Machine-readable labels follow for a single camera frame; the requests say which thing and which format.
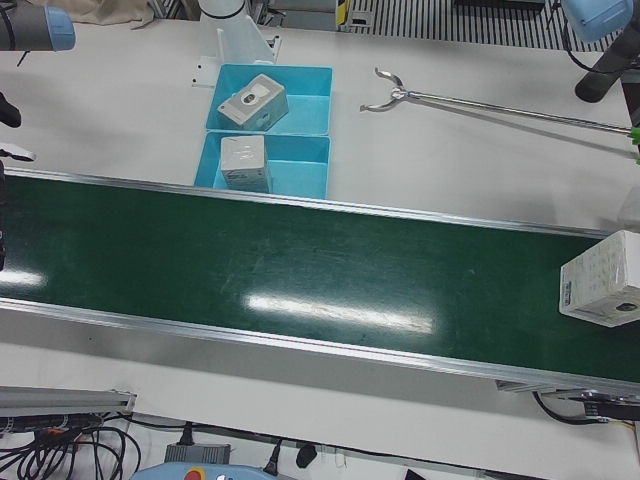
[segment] cloth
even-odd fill
[[[66,11],[71,20],[96,25],[138,22],[135,27],[153,21],[147,0],[29,0],[34,5],[50,5]]]

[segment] white table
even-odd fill
[[[24,117],[2,139],[36,151],[38,169],[192,184],[211,96],[189,87],[196,25],[77,30],[71,52],[32,53],[19,69],[18,54],[0,57],[0,88]],[[389,96],[391,84],[373,73],[379,65],[416,90],[628,125],[619,86],[596,105],[573,95],[582,72],[562,52],[280,34],[281,64],[334,67],[330,199],[613,228],[640,184],[623,136],[409,104],[358,111]]]
[[[196,25],[77,30],[72,52],[33,53],[18,70],[18,55],[0,57],[0,90],[24,117],[2,140],[35,150],[35,168],[190,184],[210,98],[189,87]],[[597,227],[640,179],[624,138],[412,105],[358,112],[386,99],[379,64],[416,89],[625,123],[618,88],[600,105],[573,97],[580,72],[561,53],[281,35],[281,63],[335,67],[332,199]],[[572,429],[486,380],[19,313],[3,316],[0,339],[12,366],[0,384],[118,388],[146,413],[558,480],[640,472],[627,429]]]

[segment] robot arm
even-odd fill
[[[67,13],[25,0],[0,1],[0,50],[71,50],[76,37]]]
[[[248,0],[199,0],[200,62],[197,85],[215,84],[223,63],[275,63],[274,49],[258,30]]]
[[[599,102],[625,70],[634,68],[640,55],[640,0],[562,0],[562,9],[585,42],[624,28],[600,60],[587,67],[589,73],[576,86],[579,98]]]

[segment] red button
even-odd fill
[[[201,468],[192,468],[184,476],[184,480],[205,480],[204,470]]]

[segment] blue bin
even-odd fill
[[[261,73],[284,86],[287,92],[289,113],[267,132],[260,132],[260,134],[329,134],[333,69],[330,67],[280,65],[223,65],[207,117],[207,130],[234,131],[226,127],[217,108]]]
[[[194,185],[228,189],[220,172],[220,142],[224,137],[255,133],[208,132]],[[324,199],[329,172],[329,137],[265,135],[272,192],[276,195]]]

